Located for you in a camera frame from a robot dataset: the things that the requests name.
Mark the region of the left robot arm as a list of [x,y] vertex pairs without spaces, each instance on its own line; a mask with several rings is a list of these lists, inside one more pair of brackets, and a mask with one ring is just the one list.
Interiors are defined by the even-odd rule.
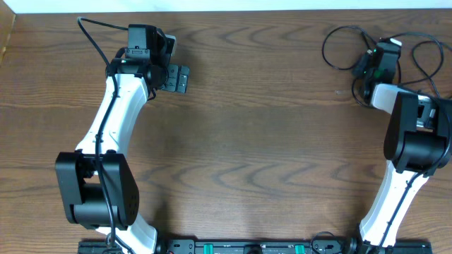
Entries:
[[163,90],[184,94],[190,69],[170,62],[177,39],[152,25],[130,24],[128,44],[106,60],[106,90],[93,123],[73,152],[60,152],[56,177],[67,220],[105,235],[81,253],[166,253],[140,215],[139,190],[126,161],[143,106]]

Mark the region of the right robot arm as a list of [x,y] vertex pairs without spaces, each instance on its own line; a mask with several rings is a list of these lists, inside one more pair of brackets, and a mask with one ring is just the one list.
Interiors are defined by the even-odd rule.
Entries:
[[402,44],[381,40],[357,62],[367,106],[391,115],[383,153],[386,170],[376,198],[346,253],[426,253],[424,243],[399,243],[398,228],[417,192],[451,159],[451,101],[393,83]]

